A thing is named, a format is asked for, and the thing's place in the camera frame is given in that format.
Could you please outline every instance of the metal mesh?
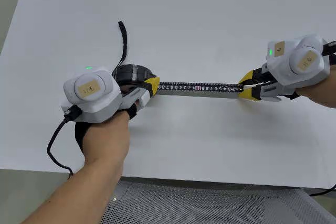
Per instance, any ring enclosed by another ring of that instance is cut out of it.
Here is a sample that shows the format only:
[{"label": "metal mesh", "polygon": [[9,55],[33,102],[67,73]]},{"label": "metal mesh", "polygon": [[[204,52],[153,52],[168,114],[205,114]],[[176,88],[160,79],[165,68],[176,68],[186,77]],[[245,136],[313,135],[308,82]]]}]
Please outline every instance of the metal mesh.
[{"label": "metal mesh", "polygon": [[123,180],[101,223],[317,224],[336,219],[301,189]]}]

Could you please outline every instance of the human hand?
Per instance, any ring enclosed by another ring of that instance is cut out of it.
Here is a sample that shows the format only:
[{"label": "human hand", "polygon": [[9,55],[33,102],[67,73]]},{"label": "human hand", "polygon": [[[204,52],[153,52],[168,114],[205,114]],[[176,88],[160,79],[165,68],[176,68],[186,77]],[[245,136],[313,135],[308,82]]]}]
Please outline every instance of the human hand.
[{"label": "human hand", "polygon": [[117,113],[106,122],[93,124],[83,138],[85,164],[103,161],[122,169],[130,146],[129,115]]},{"label": "human hand", "polygon": [[330,75],[325,80],[313,86],[296,89],[296,92],[320,105],[336,108],[336,65],[330,66]]}]

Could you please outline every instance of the black cable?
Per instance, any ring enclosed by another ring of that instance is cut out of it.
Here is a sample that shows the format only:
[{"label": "black cable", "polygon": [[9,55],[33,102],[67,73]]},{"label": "black cable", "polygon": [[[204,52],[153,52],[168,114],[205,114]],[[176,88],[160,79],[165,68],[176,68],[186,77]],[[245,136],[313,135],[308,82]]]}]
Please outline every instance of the black cable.
[{"label": "black cable", "polygon": [[58,162],[58,161],[55,159],[55,157],[53,156],[53,154],[50,152],[50,149],[51,149],[52,144],[54,143],[54,141],[55,141],[55,139],[56,139],[56,136],[58,135],[58,133],[60,132],[60,130],[63,128],[63,126],[64,126],[67,122],[69,122],[69,121],[68,121],[67,119],[64,118],[63,121],[59,124],[59,126],[58,126],[57,129],[55,130],[54,134],[52,135],[52,137],[51,137],[51,139],[50,139],[50,141],[49,141],[49,144],[48,144],[48,147],[47,147],[47,154],[48,154],[48,156],[50,157],[50,159],[51,159],[56,165],[58,165],[59,167],[62,167],[62,168],[64,168],[64,169],[69,170],[69,172],[70,172],[69,177],[68,177],[68,179],[69,179],[69,178],[73,175],[73,172],[72,172],[71,168],[68,167],[68,166],[65,166],[65,165],[61,164],[60,162]]},{"label": "black cable", "polygon": [[118,25],[119,25],[119,28],[120,28],[120,31],[121,31],[123,48],[122,48],[121,59],[120,59],[119,63],[117,64],[117,66],[115,67],[114,71],[112,72],[112,75],[114,77],[116,75],[117,68],[125,61],[126,56],[127,56],[127,31],[126,31],[125,25],[122,21],[119,21]]},{"label": "black cable", "polygon": [[60,130],[63,128],[63,126],[69,122],[69,121],[73,121],[75,120],[77,117],[79,117],[82,114],[82,110],[77,106],[77,105],[73,105],[71,106],[65,113],[64,113],[64,119],[63,121],[59,124],[59,126],[57,127],[57,129],[55,130],[55,132],[53,133],[48,146],[47,146],[47,154],[50,157],[50,159],[59,167],[62,167],[64,169],[69,170],[70,174],[68,179],[73,175],[72,169],[68,166],[65,166],[63,164],[61,164],[60,162],[58,162],[55,157],[53,156],[53,154],[51,153],[50,149],[52,147],[52,144],[54,143],[58,133],[60,132]]},{"label": "black cable", "polygon": [[327,189],[327,190],[325,190],[325,191],[322,191],[322,192],[320,192],[320,193],[310,194],[309,196],[312,196],[312,197],[313,197],[313,196],[324,195],[324,194],[330,193],[331,191],[335,190],[335,188],[336,188],[336,185],[334,185],[333,187],[331,187],[331,188],[329,188],[329,189]]}]

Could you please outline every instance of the sticker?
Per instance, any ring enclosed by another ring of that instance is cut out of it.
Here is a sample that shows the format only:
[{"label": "sticker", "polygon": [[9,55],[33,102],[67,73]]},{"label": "sticker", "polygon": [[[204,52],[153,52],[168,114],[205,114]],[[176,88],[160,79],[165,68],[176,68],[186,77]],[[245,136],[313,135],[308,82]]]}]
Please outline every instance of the sticker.
[{"label": "sticker", "polygon": [[297,67],[302,71],[306,71],[307,68],[317,59],[317,55],[313,51],[308,51],[305,56],[300,60]]},{"label": "sticker", "polygon": [[285,42],[281,41],[274,46],[274,57],[282,56],[285,53]]},{"label": "sticker", "polygon": [[91,94],[94,94],[100,90],[100,86],[96,80],[87,82],[78,87],[78,91],[82,98],[85,98]]}]

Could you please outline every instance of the gray floor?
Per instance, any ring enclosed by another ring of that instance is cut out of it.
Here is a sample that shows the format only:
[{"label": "gray floor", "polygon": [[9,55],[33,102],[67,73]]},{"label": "gray floor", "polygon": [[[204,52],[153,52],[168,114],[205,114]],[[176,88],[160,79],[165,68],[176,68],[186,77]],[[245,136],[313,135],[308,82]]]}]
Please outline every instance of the gray floor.
[{"label": "gray floor", "polygon": [[[11,23],[17,0],[0,0],[0,52]],[[29,172],[0,169],[0,223],[20,223],[36,209],[60,184],[65,173]],[[316,197],[336,216],[336,200]]]}]

